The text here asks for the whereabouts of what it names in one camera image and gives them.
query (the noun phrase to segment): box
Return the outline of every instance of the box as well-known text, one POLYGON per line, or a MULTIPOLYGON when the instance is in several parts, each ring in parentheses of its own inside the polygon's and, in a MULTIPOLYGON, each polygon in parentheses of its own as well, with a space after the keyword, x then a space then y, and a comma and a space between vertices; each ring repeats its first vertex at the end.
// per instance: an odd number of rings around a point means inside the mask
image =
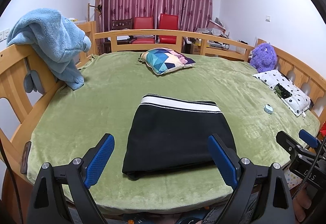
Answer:
POLYGON ((207 28, 216 28, 222 31, 222 33, 226 32, 226 29, 220 26, 219 24, 213 22, 212 20, 209 20, 207 28))
POLYGON ((191 44, 190 46, 190 54, 200 55, 200 46, 196 44, 191 44))
MULTIPOLYGON (((190 54, 200 55, 200 46, 198 46, 196 44, 191 44, 190 54)), ((213 54, 205 54, 205 56, 207 56, 207 57, 215 57, 215 55, 213 55, 213 54)))

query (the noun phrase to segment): red chair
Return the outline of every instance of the red chair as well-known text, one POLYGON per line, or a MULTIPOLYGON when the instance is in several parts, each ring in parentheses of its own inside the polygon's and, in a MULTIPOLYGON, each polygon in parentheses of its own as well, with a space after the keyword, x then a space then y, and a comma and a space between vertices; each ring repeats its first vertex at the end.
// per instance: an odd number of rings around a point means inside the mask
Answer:
MULTIPOLYGON (((153 29, 153 17, 135 17, 134 29, 153 29)), ((132 44, 155 44, 155 39, 137 38, 132 44)))
MULTIPOLYGON (((178 29, 179 16, 169 15, 161 13, 159 29, 162 30, 179 30, 178 29)), ((159 43, 160 44, 175 44, 177 41, 176 36, 171 35, 160 35, 159 43)))

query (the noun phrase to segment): geometric pattern pillow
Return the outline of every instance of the geometric pattern pillow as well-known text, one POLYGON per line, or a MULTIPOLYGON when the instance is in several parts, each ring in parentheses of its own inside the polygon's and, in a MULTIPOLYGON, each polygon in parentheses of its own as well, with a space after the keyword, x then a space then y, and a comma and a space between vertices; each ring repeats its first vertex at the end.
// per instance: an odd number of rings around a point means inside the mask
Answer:
POLYGON ((176 71, 182 68, 189 68, 195 64, 195 61, 179 52, 168 48, 155 48, 142 53, 138 59, 146 62, 156 75, 176 71))

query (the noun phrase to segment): green blanket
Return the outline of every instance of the green blanket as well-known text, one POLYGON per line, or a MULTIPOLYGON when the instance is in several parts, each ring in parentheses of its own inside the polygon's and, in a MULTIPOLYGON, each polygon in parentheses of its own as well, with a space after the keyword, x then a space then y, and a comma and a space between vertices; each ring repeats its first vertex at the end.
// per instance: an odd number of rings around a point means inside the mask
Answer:
MULTIPOLYGON (((234 135, 239 157, 255 164, 284 165, 289 155, 275 140, 284 130, 301 142, 304 128, 317 134, 319 121, 309 111, 295 115, 260 80, 248 63, 218 57, 189 55, 194 68, 162 76, 138 62, 140 53, 118 52, 97 56, 82 70, 85 85, 59 90, 32 134, 28 178, 34 183, 41 165, 69 163, 82 157, 105 133, 115 137, 115 150, 98 183, 90 192, 107 214, 138 211, 171 214, 224 199, 232 192, 216 167, 184 170, 131 181, 121 173, 128 133, 141 98, 148 93, 190 101, 214 101, 234 135), (264 112, 270 104, 274 113, 264 112)), ((71 199, 68 186, 65 195, 71 199)))

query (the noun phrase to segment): purple plush toy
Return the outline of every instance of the purple plush toy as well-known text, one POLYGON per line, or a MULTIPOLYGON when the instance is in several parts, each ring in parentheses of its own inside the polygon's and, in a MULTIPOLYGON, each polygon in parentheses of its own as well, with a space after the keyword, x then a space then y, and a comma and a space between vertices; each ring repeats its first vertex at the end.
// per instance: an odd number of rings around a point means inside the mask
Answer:
POLYGON ((258 73, 275 69, 278 58, 274 48, 267 43, 258 45, 252 50, 252 59, 250 65, 253 66, 258 73))

